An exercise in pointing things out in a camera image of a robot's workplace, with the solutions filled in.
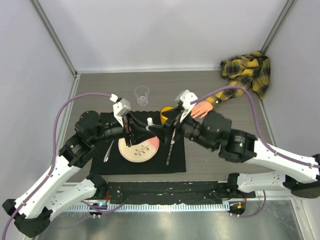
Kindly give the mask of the white nail polish cap brush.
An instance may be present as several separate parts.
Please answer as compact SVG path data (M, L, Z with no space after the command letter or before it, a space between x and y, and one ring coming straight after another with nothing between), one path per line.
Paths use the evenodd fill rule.
M153 119L151 117L148 117L147 118L147 125L148 126L152 126L154 123L153 123Z

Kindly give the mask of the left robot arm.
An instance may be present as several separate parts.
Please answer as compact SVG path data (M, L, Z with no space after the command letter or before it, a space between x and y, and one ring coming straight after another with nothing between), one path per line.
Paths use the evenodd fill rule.
M58 194L57 190L96 155L97 142L124 139L128 146L137 145L154 137L149 130L153 124L150 116L138 119L131 111L111 122L103 122L95 111L83 113L75 124L75 134L59 151L54 151L49 169L22 196L2 204L17 230L35 238L73 204L89 198L102 199L108 184L95 173L65 193Z

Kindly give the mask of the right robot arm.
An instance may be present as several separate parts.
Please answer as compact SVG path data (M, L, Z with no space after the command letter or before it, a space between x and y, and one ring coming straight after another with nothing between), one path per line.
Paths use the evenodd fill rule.
M146 129L159 139L172 143L184 137L209 151L218 150L218 156L236 164L254 164L269 168L267 173L231 173L226 193L233 198L253 191L289 190L300 198L316 199L320 196L320 156L298 155L266 143L251 133L233 129L230 119L210 111L199 122L181 107L163 113L164 124L147 118Z

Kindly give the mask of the mannequin hand with painted nails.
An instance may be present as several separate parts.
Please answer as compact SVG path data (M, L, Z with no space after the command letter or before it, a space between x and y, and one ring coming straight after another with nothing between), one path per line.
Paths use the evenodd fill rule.
M193 107L191 111L191 117L193 119L204 118L213 109L214 107L210 102L208 101L199 102Z

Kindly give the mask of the silver table knife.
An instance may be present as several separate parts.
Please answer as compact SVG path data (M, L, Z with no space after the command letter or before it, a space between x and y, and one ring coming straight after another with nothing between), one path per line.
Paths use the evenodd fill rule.
M167 155L167 159L166 159L166 166L168 166L170 164L170 159L171 159L171 154L172 154L172 150L173 150L173 145L175 144L175 134L176 134L176 130L173 131L172 133L172 137L171 137L171 141L170 141L170 146L169 146L169 150L168 150L168 155Z

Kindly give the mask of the yellow mug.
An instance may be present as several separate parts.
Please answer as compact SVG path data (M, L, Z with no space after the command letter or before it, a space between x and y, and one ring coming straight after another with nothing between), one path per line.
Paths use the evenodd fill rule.
M168 120L168 112L173 110L173 106L165 106L164 108L161 109L160 111L160 122L161 124L164 124Z

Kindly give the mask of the pink and cream plate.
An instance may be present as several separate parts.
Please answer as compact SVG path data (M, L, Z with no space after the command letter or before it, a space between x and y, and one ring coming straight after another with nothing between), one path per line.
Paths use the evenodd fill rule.
M157 137L150 138L139 144L127 146L125 139L118 141L118 149L122 157L132 163L143 163L153 158L160 147Z

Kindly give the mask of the clear plastic cup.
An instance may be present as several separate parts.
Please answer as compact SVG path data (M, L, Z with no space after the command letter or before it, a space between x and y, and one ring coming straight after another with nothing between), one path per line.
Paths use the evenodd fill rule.
M149 103L150 90L146 86L138 86L134 89L134 96L140 106L146 106Z

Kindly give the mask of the silver fork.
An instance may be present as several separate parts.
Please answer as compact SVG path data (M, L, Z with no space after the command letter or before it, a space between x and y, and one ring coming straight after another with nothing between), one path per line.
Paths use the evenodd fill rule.
M113 144L114 144L114 140L110 143L110 146L109 146L109 148L108 148L108 150L107 150L107 152L106 152L106 154L104 156L104 159L103 159L104 163L106 163L108 161L108 159L109 159L110 152L112 150Z

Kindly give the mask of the black cloth placemat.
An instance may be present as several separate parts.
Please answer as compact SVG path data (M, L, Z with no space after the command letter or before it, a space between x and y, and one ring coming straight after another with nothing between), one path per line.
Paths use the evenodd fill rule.
M150 160L134 163L126 160L120 154L118 141L113 143L107 162L104 162L105 154L110 146L109 141L100 141L96 144L97 155L92 159L91 173L98 175L137 175L137 174L170 174L186 172L185 144L182 138L175 141L169 165L166 166L169 152L169 144L161 144L154 157Z

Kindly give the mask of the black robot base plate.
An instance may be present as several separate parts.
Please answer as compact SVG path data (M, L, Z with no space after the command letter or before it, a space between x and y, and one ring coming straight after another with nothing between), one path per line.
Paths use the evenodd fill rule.
M256 197L219 181L109 182L108 192L112 204L126 205L204 205Z

